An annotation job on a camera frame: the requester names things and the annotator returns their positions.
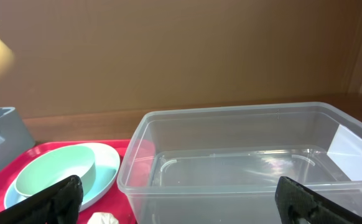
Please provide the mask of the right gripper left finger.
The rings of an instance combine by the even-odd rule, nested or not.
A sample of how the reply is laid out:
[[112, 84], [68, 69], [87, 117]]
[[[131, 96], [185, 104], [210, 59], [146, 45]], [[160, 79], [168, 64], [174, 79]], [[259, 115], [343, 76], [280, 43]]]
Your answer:
[[0, 212], [0, 224], [76, 224], [83, 201], [79, 176], [71, 175]]

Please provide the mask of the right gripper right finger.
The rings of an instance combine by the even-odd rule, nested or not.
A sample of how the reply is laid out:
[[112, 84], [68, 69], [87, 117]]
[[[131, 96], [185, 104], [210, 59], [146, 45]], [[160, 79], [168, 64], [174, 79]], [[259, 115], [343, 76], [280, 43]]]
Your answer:
[[362, 217], [282, 176], [275, 192], [282, 224], [362, 224]]

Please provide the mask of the light green bowl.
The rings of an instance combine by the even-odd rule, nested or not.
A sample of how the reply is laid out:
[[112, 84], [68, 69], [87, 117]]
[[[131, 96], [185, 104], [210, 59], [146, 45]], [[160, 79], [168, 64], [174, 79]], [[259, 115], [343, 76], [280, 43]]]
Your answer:
[[77, 175], [84, 193], [87, 193], [95, 181], [95, 161], [95, 153], [87, 146], [60, 147], [27, 164], [16, 178], [15, 190], [30, 197], [71, 175]]

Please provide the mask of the light blue plate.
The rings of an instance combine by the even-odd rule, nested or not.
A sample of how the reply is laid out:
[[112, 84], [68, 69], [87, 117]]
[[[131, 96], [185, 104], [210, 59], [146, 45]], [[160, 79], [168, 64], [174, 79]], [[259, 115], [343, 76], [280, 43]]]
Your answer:
[[[80, 211], [84, 211], [96, 203], [113, 185], [117, 176], [120, 156], [117, 151], [103, 143], [89, 142], [76, 145], [87, 146], [95, 153], [96, 177], [91, 190], [83, 192], [83, 201]], [[25, 200], [25, 197], [15, 190], [15, 181], [10, 184], [4, 196], [4, 207], [9, 208]]]

